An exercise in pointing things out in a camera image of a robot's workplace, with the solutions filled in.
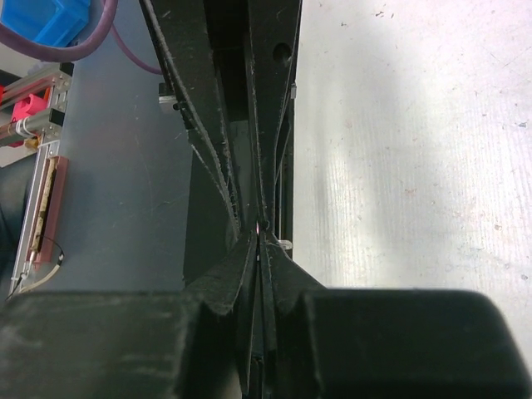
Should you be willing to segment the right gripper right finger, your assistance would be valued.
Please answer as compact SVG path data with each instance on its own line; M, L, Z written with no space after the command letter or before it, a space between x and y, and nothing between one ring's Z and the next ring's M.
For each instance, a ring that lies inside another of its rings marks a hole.
M265 384L275 398L528 398L500 310L453 289L326 288L259 240Z

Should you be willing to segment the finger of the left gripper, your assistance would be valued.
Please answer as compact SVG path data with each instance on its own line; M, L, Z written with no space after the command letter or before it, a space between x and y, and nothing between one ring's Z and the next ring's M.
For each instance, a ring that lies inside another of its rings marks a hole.
M260 224L273 227L277 145L301 18L300 1L249 1L250 100L258 151Z
M143 1L142 12L189 142L234 233L249 226L245 1Z

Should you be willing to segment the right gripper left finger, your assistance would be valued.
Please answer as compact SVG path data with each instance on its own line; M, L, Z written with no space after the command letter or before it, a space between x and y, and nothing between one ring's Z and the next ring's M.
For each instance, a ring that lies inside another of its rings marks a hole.
M240 398L257 234L166 293L25 293L1 313L4 398Z

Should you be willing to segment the black tag key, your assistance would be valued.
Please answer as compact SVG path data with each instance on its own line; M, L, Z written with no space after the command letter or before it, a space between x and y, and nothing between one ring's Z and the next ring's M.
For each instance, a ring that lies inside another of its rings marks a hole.
M257 235L257 264L262 265L267 258L266 248L265 248L265 232L261 223L256 224L256 235Z

